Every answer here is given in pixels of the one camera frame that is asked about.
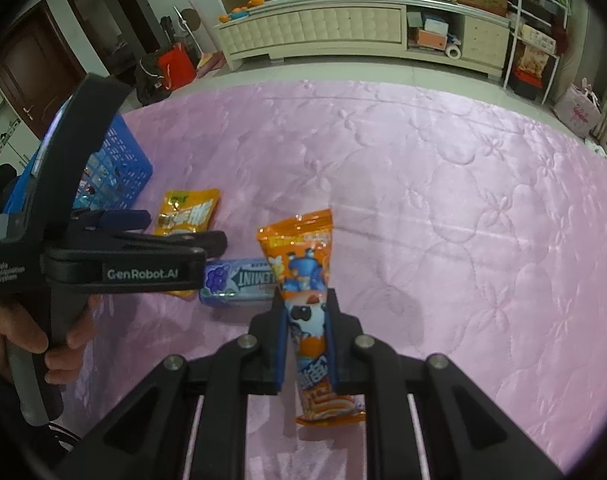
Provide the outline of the person's left hand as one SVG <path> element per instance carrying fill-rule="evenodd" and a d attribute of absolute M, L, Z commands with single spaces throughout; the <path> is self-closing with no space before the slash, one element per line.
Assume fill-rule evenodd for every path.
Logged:
<path fill-rule="evenodd" d="M 0 374 L 11 380 L 10 366 L 6 357 L 6 344 L 34 354 L 43 354 L 46 359 L 44 378 L 51 385 L 67 385 L 80 375 L 84 351 L 95 336 L 93 310 L 100 304 L 100 296 L 91 296 L 79 318 L 69 329 L 65 343 L 49 349 L 49 339 L 29 313 L 20 305 L 0 304 Z"/>

